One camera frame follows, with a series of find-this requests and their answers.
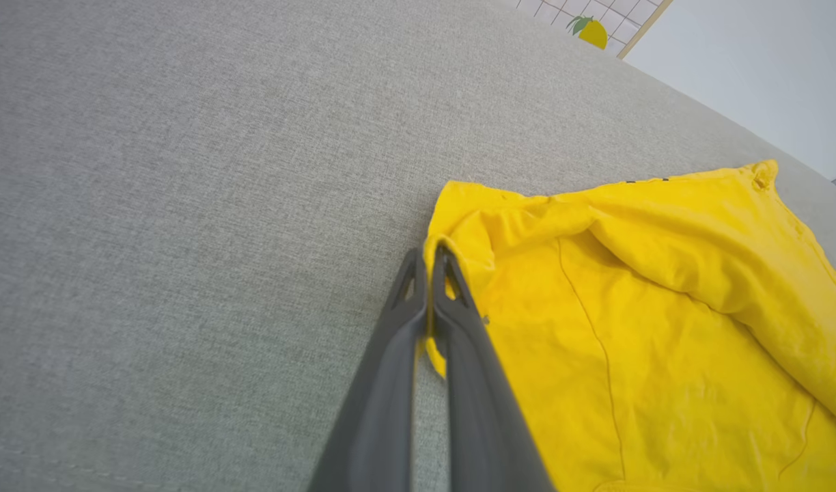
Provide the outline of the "yellow lemon decoration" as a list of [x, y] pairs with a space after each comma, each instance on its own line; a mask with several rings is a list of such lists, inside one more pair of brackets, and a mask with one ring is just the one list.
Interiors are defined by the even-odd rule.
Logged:
[[567, 24], [568, 31], [575, 37], [580, 38], [591, 46], [605, 50], [609, 41], [609, 35], [603, 24], [593, 16], [575, 16]]

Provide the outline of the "yellow garment with white print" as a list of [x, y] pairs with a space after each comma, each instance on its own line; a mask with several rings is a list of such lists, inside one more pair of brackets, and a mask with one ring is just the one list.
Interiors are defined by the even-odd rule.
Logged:
[[836, 270], [774, 160], [527, 197], [450, 181], [428, 225], [561, 492], [836, 492]]

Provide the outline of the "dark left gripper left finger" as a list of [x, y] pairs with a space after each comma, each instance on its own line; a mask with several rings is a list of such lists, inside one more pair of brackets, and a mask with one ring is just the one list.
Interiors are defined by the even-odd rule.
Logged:
[[307, 492], [411, 492], [416, 349], [427, 311], [426, 264], [409, 249]]

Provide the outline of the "grey fabric sofa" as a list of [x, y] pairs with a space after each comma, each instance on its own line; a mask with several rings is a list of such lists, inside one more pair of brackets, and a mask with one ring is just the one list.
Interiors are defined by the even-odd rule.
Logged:
[[0, 0], [0, 492], [305, 492], [440, 190], [780, 162], [502, 0]]

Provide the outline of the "wood-framed grid screen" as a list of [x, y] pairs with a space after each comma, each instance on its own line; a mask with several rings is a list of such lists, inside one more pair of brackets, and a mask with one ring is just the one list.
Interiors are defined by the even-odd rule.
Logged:
[[674, 0], [493, 0], [496, 4], [553, 26], [567, 37], [577, 38], [567, 29], [575, 16], [599, 20], [609, 41], [603, 53], [624, 59], [652, 28]]

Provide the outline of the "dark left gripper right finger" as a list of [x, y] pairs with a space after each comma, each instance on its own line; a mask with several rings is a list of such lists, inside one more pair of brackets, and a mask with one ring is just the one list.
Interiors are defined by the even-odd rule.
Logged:
[[448, 383], [451, 492], [555, 492], [455, 253], [432, 268]]

